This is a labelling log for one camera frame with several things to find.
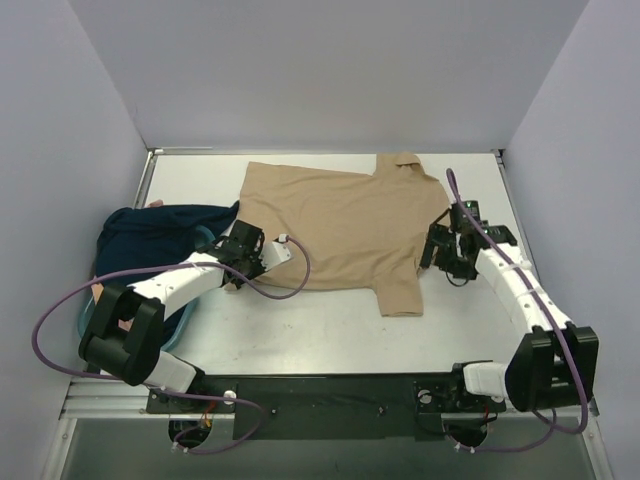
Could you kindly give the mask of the beige t shirt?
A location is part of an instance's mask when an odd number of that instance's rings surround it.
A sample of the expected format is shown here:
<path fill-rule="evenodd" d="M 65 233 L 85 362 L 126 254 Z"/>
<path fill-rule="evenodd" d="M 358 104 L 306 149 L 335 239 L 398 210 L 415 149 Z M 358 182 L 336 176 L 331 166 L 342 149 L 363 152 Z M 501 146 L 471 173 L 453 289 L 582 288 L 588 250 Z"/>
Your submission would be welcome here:
<path fill-rule="evenodd" d="M 238 218 L 267 239 L 287 234 L 307 253 L 260 282 L 311 290 L 369 288 L 381 315 L 420 316 L 420 261 L 428 228 L 449 205 L 411 153 L 380 154 L 371 174 L 252 162 Z"/>

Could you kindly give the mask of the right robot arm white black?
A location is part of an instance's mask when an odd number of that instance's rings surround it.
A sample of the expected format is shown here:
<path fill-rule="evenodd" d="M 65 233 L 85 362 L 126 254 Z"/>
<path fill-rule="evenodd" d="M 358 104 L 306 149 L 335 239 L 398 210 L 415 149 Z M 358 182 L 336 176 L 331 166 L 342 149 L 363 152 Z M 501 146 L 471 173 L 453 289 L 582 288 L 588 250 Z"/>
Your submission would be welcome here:
<path fill-rule="evenodd" d="M 474 361 L 446 385 L 458 409 L 482 396 L 508 400 L 521 412 L 585 407 L 593 397 L 599 339 L 578 327 L 544 291 L 508 227 L 481 220 L 475 201 L 453 203 L 428 229 L 420 265 L 462 287 L 483 278 L 522 335 L 506 363 Z"/>

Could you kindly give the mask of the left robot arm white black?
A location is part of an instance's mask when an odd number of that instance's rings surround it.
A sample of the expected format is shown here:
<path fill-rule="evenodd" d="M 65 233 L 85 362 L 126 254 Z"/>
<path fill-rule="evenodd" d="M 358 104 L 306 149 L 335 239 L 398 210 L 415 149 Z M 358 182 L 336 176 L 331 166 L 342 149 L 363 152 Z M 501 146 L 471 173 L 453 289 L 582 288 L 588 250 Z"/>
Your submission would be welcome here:
<path fill-rule="evenodd" d="M 81 338 L 80 358 L 131 386 L 169 390 L 180 410 L 196 411 L 205 402 L 206 388 L 195 380 L 195 366 L 162 350 L 165 321 L 229 281 L 226 271 L 210 267 L 210 262 L 249 279 L 264 273 L 264 241 L 262 229 L 236 221 L 222 240 L 197 250 L 172 270 L 130 285 L 106 285 Z"/>

